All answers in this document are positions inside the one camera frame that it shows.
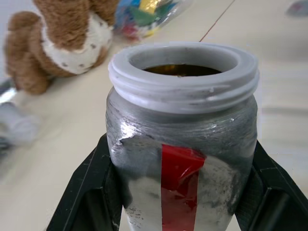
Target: orange line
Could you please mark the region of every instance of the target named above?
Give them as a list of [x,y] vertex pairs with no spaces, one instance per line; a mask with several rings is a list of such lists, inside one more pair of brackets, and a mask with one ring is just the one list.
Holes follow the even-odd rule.
[[225,14],[225,12],[227,12],[227,10],[232,6],[232,4],[235,2],[236,0],[233,0],[230,5],[225,9],[225,11],[219,16],[219,18],[216,20],[216,22],[211,26],[211,28],[207,31],[207,33],[200,39],[199,42],[201,42],[202,40],[204,40],[204,38],[208,35],[208,33],[210,33],[210,31],[213,29],[213,27],[216,25],[216,23],[222,18],[222,16]]

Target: dark liquid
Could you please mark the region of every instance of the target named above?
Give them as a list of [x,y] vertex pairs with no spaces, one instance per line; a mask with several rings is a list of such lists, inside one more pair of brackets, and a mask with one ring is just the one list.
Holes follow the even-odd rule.
[[179,64],[179,65],[161,65],[161,66],[154,66],[150,68],[144,69],[144,71],[167,75],[167,76],[178,76],[178,77],[185,77],[185,76],[208,76],[208,75],[215,75],[221,73],[218,70],[205,67],[205,66],[195,66],[195,65],[188,65],[188,64]]

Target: silver jar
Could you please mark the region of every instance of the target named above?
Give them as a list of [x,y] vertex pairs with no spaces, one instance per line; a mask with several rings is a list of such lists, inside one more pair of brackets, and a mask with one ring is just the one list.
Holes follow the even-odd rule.
[[[177,77],[166,64],[221,73]],[[173,42],[127,48],[109,64],[106,124],[132,231],[224,231],[257,141],[257,60],[245,51]]]

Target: red tape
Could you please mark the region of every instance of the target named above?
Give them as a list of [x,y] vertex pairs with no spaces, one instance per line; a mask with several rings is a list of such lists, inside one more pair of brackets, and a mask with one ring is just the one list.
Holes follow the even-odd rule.
[[205,156],[200,152],[162,146],[163,231],[193,231],[197,212],[199,170]]

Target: plush bunny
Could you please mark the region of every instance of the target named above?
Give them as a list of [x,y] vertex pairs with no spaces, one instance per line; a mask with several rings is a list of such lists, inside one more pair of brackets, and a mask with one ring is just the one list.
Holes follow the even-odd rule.
[[42,17],[14,14],[4,53],[16,88],[44,93],[50,77],[83,74],[104,62],[119,0],[33,0]]

